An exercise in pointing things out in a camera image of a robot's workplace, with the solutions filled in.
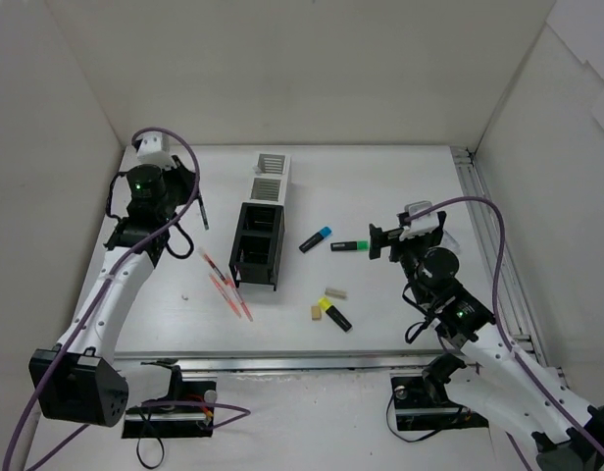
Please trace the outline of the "green gel pen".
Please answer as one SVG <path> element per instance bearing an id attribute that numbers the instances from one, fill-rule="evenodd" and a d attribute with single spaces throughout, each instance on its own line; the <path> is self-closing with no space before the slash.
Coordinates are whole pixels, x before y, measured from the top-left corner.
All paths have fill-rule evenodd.
<path id="1" fill-rule="evenodd" d="M 201 219 L 202 219 L 202 222 L 203 222 L 204 230 L 205 231 L 209 231 L 210 225 L 209 225 L 208 215 L 207 215 L 207 212 L 206 212 L 206 207 L 205 207 L 205 204 L 204 204 L 203 196 L 201 194 L 197 195 L 197 201 L 198 201 L 198 206 L 199 206 L 200 215 L 201 215 Z"/>

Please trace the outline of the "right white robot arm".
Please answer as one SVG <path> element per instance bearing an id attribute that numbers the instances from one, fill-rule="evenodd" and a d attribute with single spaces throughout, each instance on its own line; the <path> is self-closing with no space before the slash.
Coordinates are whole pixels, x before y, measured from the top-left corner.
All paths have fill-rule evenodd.
<path id="1" fill-rule="evenodd" d="M 476 412 L 530 449 L 542 470 L 601 469 L 604 405 L 591 404 L 543 368 L 457 280 L 458 257 L 441 243 L 444 223 L 438 213 L 419 231 L 407 220 L 391 231 L 370 227 L 370 258 L 389 250 L 407 279 L 404 299 L 458 351 L 424 369 L 425 398 Z"/>

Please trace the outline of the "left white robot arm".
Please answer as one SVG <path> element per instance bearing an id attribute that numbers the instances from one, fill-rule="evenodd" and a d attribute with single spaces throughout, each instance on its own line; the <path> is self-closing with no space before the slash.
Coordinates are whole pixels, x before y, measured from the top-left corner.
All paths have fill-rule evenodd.
<path id="1" fill-rule="evenodd" d="M 184 387 L 169 366 L 134 370 L 114 366 L 119 335 L 133 302 L 169 250 L 178 209 L 188 204 L 195 173 L 175 155 L 166 163 L 142 162 L 124 174 L 130 190 L 126 216 L 104 247 L 103 265 L 72 325 L 50 349 L 38 349 L 28 369 L 44 417 L 115 426 L 130 408 L 150 400 L 176 410 Z"/>

